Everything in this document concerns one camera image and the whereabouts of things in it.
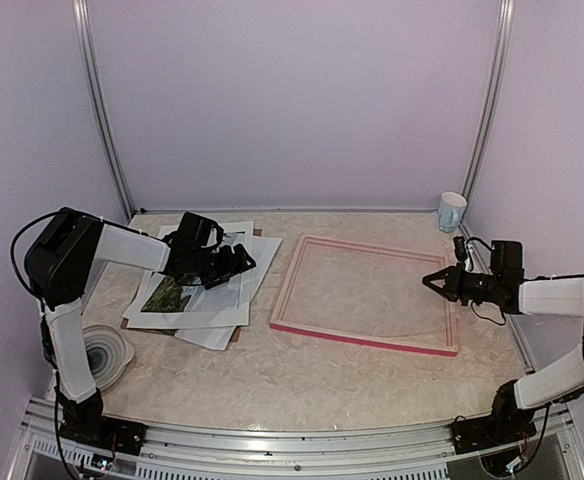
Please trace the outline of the pink wooden picture frame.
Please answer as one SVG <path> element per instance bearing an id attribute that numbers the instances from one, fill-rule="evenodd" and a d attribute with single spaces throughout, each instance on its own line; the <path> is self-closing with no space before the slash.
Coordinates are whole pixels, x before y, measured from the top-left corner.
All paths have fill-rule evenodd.
<path id="1" fill-rule="evenodd" d="M 422 283 L 444 255 L 303 234 L 270 318 L 274 330 L 331 341 L 454 357 L 451 303 Z"/>

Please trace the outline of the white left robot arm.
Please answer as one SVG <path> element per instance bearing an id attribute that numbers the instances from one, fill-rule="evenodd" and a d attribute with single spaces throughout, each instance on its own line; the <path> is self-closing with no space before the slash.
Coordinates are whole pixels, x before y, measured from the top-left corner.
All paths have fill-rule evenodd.
<path id="1" fill-rule="evenodd" d="M 42 310 L 59 390 L 75 403 L 98 392 L 82 326 L 96 269 L 117 264 L 210 290 L 257 265 L 248 247 L 230 242 L 220 223 L 192 212 L 160 238 L 70 207 L 30 224 L 41 230 L 23 260 L 27 288 Z"/>

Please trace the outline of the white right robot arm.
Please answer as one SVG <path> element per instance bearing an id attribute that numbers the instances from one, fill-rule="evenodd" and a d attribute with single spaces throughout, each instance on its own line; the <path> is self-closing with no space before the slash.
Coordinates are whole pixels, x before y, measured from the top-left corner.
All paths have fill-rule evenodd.
<path id="1" fill-rule="evenodd" d="M 422 278 L 424 286 L 463 306 L 490 304 L 504 316 L 572 320 L 580 339 L 563 356 L 501 389 L 503 405 L 485 419 L 483 433 L 495 444 L 507 442 L 523 424 L 520 411 L 533 411 L 584 391 L 584 273 L 526 277 L 523 245 L 493 240 L 487 245 L 488 271 L 467 268 L 468 241 L 454 239 L 456 263 Z"/>

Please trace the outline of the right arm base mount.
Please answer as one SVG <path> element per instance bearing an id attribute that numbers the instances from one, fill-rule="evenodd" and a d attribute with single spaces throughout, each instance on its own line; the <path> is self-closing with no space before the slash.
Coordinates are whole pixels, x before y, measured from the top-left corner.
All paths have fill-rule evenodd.
<path id="1" fill-rule="evenodd" d="M 516 381 L 503 384 L 496 392 L 488 415 L 466 419 L 457 417 L 450 425 L 457 455 L 506 445 L 537 433 L 534 425 L 536 409 L 517 406 Z"/>

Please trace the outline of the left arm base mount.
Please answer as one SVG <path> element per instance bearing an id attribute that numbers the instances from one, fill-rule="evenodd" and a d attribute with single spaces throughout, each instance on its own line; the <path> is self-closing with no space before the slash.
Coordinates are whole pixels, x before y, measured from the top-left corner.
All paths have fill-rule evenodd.
<path id="1" fill-rule="evenodd" d="M 70 400 L 61 392 L 57 399 L 63 414 L 59 430 L 61 438 L 114 453 L 140 454 L 147 426 L 104 415 L 99 389 L 82 402 Z"/>

